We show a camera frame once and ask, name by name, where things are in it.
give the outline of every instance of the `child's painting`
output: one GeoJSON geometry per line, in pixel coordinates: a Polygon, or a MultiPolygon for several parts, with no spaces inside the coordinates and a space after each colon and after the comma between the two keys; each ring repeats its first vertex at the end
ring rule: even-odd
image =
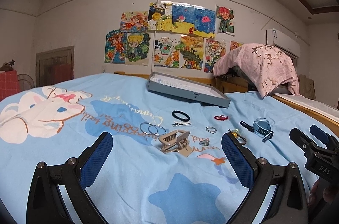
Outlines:
{"type": "Polygon", "coordinates": [[[204,38],[181,35],[180,38],[181,68],[202,69],[204,57],[204,38]]]}
{"type": "Polygon", "coordinates": [[[147,30],[148,11],[124,12],[121,16],[120,30],[122,32],[143,32],[147,30]]]}
{"type": "Polygon", "coordinates": [[[217,18],[220,20],[219,32],[234,35],[234,13],[226,7],[217,6],[217,18]]]}
{"type": "Polygon", "coordinates": [[[194,7],[184,3],[172,4],[172,32],[194,34],[194,7]]]}
{"type": "Polygon", "coordinates": [[[150,35],[144,32],[128,33],[125,64],[145,65],[149,63],[150,35]]]}
{"type": "Polygon", "coordinates": [[[195,8],[194,34],[215,37],[215,11],[195,8]]]}
{"type": "Polygon", "coordinates": [[[154,66],[179,68],[180,35],[155,40],[154,66]]]}
{"type": "Polygon", "coordinates": [[[205,45],[205,73],[213,73],[215,63],[226,55],[227,42],[207,39],[205,45]]]}
{"type": "Polygon", "coordinates": [[[243,43],[241,43],[241,42],[231,41],[231,49],[230,50],[236,49],[236,48],[238,48],[242,45],[243,45],[243,43]]]}
{"type": "Polygon", "coordinates": [[[172,29],[172,3],[168,1],[151,2],[148,16],[148,28],[157,31],[172,29]]]}
{"type": "Polygon", "coordinates": [[[105,63],[125,63],[127,33],[113,30],[106,35],[105,63]]]}

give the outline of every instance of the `yellow hair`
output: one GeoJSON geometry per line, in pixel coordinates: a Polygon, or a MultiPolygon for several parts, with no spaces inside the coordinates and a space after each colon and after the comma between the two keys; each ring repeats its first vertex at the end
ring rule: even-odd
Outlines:
{"type": "Polygon", "coordinates": [[[127,42],[129,43],[142,43],[142,40],[144,39],[144,36],[142,34],[131,34],[128,36],[127,42]]]}

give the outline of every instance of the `pink blanket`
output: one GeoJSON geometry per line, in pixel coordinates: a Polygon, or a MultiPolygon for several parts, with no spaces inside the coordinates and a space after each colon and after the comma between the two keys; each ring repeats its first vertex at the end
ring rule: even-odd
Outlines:
{"type": "Polygon", "coordinates": [[[213,76],[226,74],[229,68],[237,65],[263,98],[284,83],[288,83],[289,92],[299,95],[298,77],[292,60],[277,47],[243,44],[220,58],[213,67],[213,76]]]}

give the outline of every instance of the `black beaded bracelet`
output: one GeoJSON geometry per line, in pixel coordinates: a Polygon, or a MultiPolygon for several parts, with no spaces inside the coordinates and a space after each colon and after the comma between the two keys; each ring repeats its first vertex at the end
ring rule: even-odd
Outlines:
{"type": "Polygon", "coordinates": [[[178,110],[173,111],[173,112],[172,112],[172,116],[173,116],[174,118],[180,120],[180,121],[183,121],[183,122],[188,122],[188,121],[190,120],[190,117],[189,117],[188,114],[186,114],[185,112],[182,112],[182,111],[178,111],[178,110]],[[180,117],[176,116],[176,113],[180,113],[180,114],[186,116],[187,119],[180,118],[180,117]]]}

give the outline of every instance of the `white wall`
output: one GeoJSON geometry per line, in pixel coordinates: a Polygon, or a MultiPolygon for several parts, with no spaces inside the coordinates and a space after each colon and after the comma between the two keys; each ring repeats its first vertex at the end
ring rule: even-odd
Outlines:
{"type": "Polygon", "coordinates": [[[33,32],[42,0],[0,0],[0,65],[15,60],[18,74],[35,80],[33,32]]]}
{"type": "MultiPolygon", "coordinates": [[[[43,0],[40,9],[41,14],[37,18],[35,27],[35,52],[74,45],[74,77],[99,73],[102,65],[107,66],[108,72],[150,73],[151,61],[148,67],[104,64],[104,51],[106,34],[119,28],[122,12],[148,10],[151,1],[156,0],[43,0]]],[[[269,16],[308,40],[305,24],[275,0],[171,1],[191,3],[212,10],[215,10],[216,4],[233,8],[236,18],[236,36],[231,37],[225,34],[217,36],[222,39],[244,43],[263,43],[265,30],[273,27],[295,38],[293,33],[270,20],[267,17],[269,16]],[[239,3],[256,9],[267,16],[239,3]]],[[[153,41],[153,33],[150,34],[150,37],[153,41]]],[[[309,46],[301,40],[299,40],[299,43],[302,56],[299,59],[297,72],[308,76],[309,46]]],[[[204,74],[203,71],[173,70],[170,68],[155,68],[155,70],[191,77],[211,76],[204,74]]]]}
{"type": "Polygon", "coordinates": [[[310,78],[316,100],[337,108],[339,99],[339,23],[308,26],[310,34],[310,78]]]}

